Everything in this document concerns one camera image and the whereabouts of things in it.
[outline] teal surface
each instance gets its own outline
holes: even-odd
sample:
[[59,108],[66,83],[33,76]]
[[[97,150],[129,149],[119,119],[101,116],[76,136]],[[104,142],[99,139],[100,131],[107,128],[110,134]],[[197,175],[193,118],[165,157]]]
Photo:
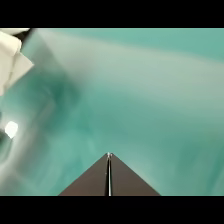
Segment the teal surface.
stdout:
[[223,29],[38,29],[1,99],[1,195],[58,195],[115,153],[162,195],[224,195]]

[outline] dark gray triangle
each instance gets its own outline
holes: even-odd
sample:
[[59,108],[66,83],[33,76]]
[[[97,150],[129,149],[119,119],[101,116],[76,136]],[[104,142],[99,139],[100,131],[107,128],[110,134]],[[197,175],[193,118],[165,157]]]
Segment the dark gray triangle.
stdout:
[[107,154],[69,185],[59,196],[104,196],[106,194]]
[[159,196],[151,186],[114,154],[110,162],[112,196]]

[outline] turquoise tabletop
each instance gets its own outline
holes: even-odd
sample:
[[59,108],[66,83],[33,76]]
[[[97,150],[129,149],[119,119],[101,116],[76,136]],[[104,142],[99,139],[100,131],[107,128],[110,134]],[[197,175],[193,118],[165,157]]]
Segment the turquoise tabletop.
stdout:
[[0,98],[0,195],[58,195],[104,153],[161,195],[224,195],[224,29],[36,29]]

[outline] white object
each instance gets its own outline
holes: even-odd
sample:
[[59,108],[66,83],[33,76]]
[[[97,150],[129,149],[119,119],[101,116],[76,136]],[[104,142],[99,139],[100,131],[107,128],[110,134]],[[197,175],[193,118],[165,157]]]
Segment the white object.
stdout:
[[5,133],[9,136],[9,138],[14,138],[18,131],[18,124],[9,121],[9,123],[5,126]]
[[18,38],[0,31],[0,96],[33,66],[20,49]]
[[16,35],[18,33],[28,31],[30,28],[0,28],[0,31],[10,34],[10,35]]

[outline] white light spot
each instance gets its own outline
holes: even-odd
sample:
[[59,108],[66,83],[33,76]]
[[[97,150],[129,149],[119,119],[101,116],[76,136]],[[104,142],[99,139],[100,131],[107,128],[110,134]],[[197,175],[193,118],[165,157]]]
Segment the white light spot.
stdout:
[[9,138],[14,138],[17,131],[18,124],[13,121],[9,121],[9,123],[5,126],[5,133],[9,136]]

